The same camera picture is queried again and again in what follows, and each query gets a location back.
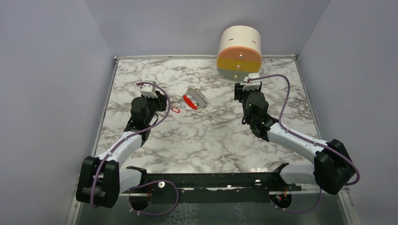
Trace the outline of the red oval key tag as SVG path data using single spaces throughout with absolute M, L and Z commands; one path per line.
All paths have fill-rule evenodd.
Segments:
M 180 109 L 175 108 L 175 107 L 173 107 L 173 108 L 171 109 L 171 111 L 173 111 L 173 112 L 175 112 L 175 113 L 180 113 L 180 112 L 181 112 Z

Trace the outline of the silver spiral keyring holder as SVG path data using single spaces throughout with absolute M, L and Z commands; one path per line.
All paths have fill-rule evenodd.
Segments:
M 188 95 L 188 98 L 198 106 L 198 109 L 206 108 L 210 105 L 205 95 L 195 86 L 189 85 L 184 95 Z

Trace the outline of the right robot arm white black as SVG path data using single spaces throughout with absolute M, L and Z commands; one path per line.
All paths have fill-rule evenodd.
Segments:
M 336 195 L 354 176 L 352 160 L 344 144 L 333 139 L 320 140 L 282 125 L 268 113 L 268 102 L 261 92 L 261 83 L 236 83 L 234 99 L 242 104 L 242 123 L 267 142 L 279 144 L 298 153 L 312 165 L 287 165 L 271 177 L 271 186 L 278 191 L 289 184 L 318 185 L 323 191 Z

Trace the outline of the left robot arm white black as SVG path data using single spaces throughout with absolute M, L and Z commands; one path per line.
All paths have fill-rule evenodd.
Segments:
M 119 194 L 130 188 L 138 193 L 147 188 L 145 169 L 132 167 L 121 171 L 120 168 L 147 141 L 153 127 L 150 123 L 157 112 L 169 114 L 168 95 L 159 91 L 155 94 L 155 98 L 144 95 L 134 98 L 131 117 L 120 139 L 97 157 L 88 156 L 83 160 L 77 183 L 77 201 L 89 203 L 94 208 L 112 208 Z

